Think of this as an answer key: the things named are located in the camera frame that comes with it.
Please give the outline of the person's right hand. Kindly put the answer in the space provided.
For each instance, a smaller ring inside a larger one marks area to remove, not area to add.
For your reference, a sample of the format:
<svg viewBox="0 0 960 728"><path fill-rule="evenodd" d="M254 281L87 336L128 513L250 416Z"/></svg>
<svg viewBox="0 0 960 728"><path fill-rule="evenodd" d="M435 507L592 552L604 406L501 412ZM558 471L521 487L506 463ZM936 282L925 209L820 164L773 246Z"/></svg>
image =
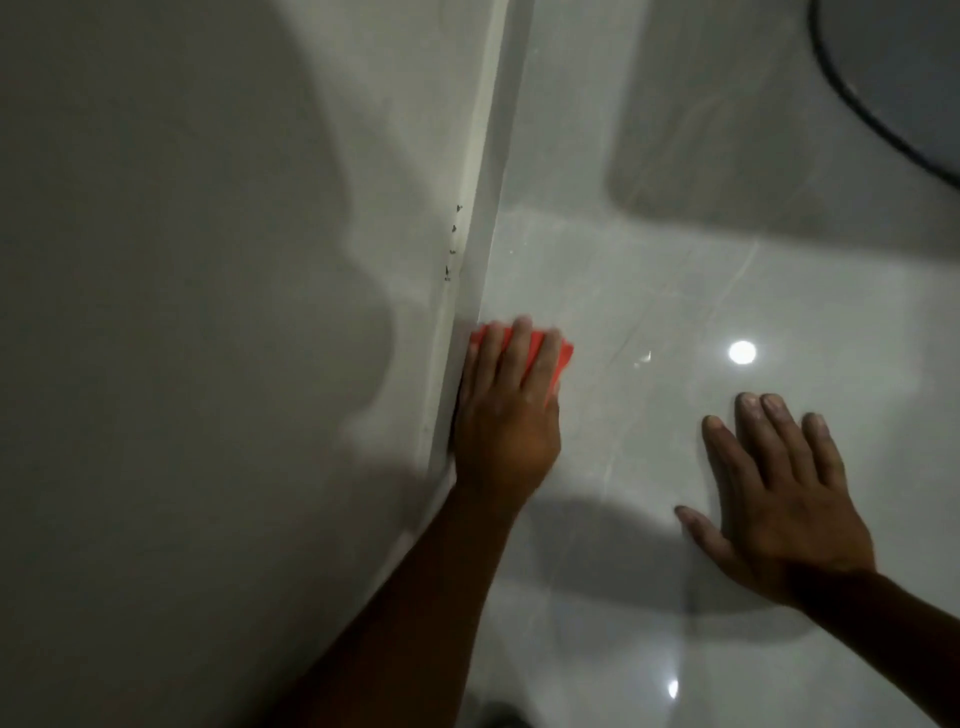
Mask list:
<svg viewBox="0 0 960 728"><path fill-rule="evenodd" d="M791 567L877 573L877 558L850 492L819 483L804 417L794 418L779 394L759 397L784 443L784 477L774 488L764 487L739 442L737 421L729 428L717 416L702 420L702 442L728 518L724 528L713 524L731 541L731 566L720 571L768 601L800 608L789 584Z"/></svg>

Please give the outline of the person's left hand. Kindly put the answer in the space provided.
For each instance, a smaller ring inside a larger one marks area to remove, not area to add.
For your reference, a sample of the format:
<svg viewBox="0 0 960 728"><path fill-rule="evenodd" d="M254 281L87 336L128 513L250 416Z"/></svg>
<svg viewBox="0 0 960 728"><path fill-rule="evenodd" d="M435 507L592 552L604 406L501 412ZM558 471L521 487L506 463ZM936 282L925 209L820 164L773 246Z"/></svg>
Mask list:
<svg viewBox="0 0 960 728"><path fill-rule="evenodd" d="M525 381L531 397L502 393L500 325L511 326L516 319L488 321L480 349L467 343L452 430L457 485L476 493L505 519L519 514L561 451L560 383L551 393L548 384L564 335L557 328L546 328L535 367Z"/></svg>

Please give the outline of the orange cleaning cloth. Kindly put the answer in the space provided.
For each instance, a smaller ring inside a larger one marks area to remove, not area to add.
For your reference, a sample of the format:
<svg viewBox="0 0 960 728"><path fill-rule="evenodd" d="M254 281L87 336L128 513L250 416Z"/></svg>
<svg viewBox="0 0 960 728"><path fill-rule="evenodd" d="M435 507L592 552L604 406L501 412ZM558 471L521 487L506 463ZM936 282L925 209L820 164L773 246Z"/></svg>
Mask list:
<svg viewBox="0 0 960 728"><path fill-rule="evenodd" d="M514 327L505 323L501 323L499 327L502 331L500 340L501 353L504 354L510 349L511 342L514 339ZM469 346L480 350L483 346L484 339L487 338L489 328L490 325L488 323L482 323L475 328L469 335ZM544 345L546 334L548 334L548 331L543 328L532 327L530 329L529 344L526 349L526 359L520 380L522 383L529 378L531 370L536 367L539 352ZM565 370L567 370L570 365L573 355L574 345L567 338L561 338L558 355L549 379L548 393L554 392L558 388Z"/></svg>

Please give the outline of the person's left forearm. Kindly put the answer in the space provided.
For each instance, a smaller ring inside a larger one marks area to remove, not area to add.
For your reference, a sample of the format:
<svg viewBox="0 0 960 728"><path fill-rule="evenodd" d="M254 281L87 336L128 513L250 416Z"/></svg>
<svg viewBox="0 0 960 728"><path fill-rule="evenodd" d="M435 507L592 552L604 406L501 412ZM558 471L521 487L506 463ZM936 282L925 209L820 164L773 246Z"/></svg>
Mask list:
<svg viewBox="0 0 960 728"><path fill-rule="evenodd" d="M265 728L454 728L482 611L537 485L460 480Z"/></svg>

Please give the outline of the person's right forearm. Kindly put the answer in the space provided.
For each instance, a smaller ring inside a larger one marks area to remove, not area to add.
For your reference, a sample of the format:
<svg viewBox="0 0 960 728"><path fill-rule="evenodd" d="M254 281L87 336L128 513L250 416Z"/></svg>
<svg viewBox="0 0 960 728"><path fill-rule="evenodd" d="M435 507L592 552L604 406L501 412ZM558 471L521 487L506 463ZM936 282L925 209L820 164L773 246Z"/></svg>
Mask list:
<svg viewBox="0 0 960 728"><path fill-rule="evenodd" d="M960 617L867 569L793 565L799 609L940 728L960 728Z"/></svg>

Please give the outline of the white baseboard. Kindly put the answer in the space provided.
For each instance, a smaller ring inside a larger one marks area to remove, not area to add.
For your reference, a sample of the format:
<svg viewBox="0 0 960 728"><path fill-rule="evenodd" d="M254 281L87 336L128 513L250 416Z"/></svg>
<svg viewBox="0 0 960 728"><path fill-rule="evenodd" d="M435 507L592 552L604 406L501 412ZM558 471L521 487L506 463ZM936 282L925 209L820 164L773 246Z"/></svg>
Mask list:
<svg viewBox="0 0 960 728"><path fill-rule="evenodd" d="M448 469L462 358L481 314L533 16L534 0L492 0L450 214L416 455L430 481L443 480Z"/></svg>

